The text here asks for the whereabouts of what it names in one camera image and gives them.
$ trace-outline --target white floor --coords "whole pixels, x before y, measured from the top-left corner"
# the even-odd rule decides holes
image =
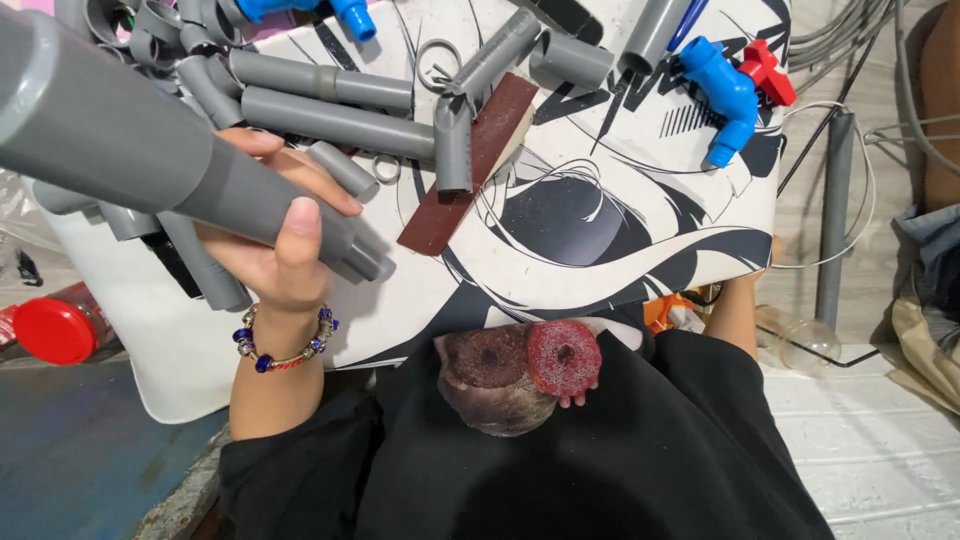
[[[873,349],[845,346],[842,361]],[[777,426],[837,538],[960,538],[960,419],[887,379],[883,356],[823,378],[762,367]]]

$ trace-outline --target sandpaper strip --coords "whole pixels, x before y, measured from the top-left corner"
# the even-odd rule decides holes
[[[413,217],[396,240],[417,253],[437,257],[446,249],[457,226],[467,215],[474,194],[495,172],[497,159],[534,101],[537,86],[507,73],[477,115],[470,132],[473,191],[438,197],[436,184],[427,191]]]

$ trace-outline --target blue pen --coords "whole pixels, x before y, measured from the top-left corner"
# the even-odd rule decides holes
[[[690,3],[690,7],[686,9],[683,20],[680,21],[680,27],[677,29],[677,34],[673,35],[673,39],[670,40],[670,44],[667,45],[666,50],[669,52],[674,52],[680,47],[680,44],[684,42],[686,35],[690,33],[690,29],[693,28],[693,25],[697,22],[697,19],[700,18],[700,14],[704,12],[704,8],[707,6],[708,0],[693,0]]]

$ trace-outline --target anime print mat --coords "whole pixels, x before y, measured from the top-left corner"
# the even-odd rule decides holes
[[[581,0],[619,56],[641,6]],[[371,6],[375,41],[349,40],[334,20],[256,43],[263,54],[414,79],[419,44],[442,37],[468,59],[516,10],[507,0],[406,0]],[[755,37],[785,61],[788,0],[713,0],[688,39],[722,41],[728,57]],[[452,57],[434,62],[455,69]],[[517,70],[529,77],[527,62]],[[438,258],[396,244],[432,165],[402,160],[361,219],[388,249],[385,282],[338,282],[329,304],[343,323],[328,367],[397,363],[435,336],[560,319],[753,272],[770,257],[780,110],[762,110],[756,135],[723,170],[703,159],[716,134],[705,97],[664,60],[649,78],[615,69],[584,93],[541,86],[523,146],[477,197]],[[415,82],[414,119],[430,123],[436,95]],[[370,167],[372,155],[360,154]]]

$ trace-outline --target beaded bracelet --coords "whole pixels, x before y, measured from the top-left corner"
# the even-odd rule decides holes
[[[322,353],[326,350],[326,341],[340,326],[340,322],[333,318],[333,311],[324,304],[317,314],[317,322],[320,324],[310,343],[300,351],[299,355],[285,360],[274,360],[270,355],[258,355],[256,353],[256,346],[253,345],[254,318],[256,318],[256,307],[251,307],[243,316],[243,328],[233,333],[233,341],[237,343],[237,352],[240,353],[240,356],[256,359],[254,368],[257,373],[267,373],[275,369],[289,369]]]

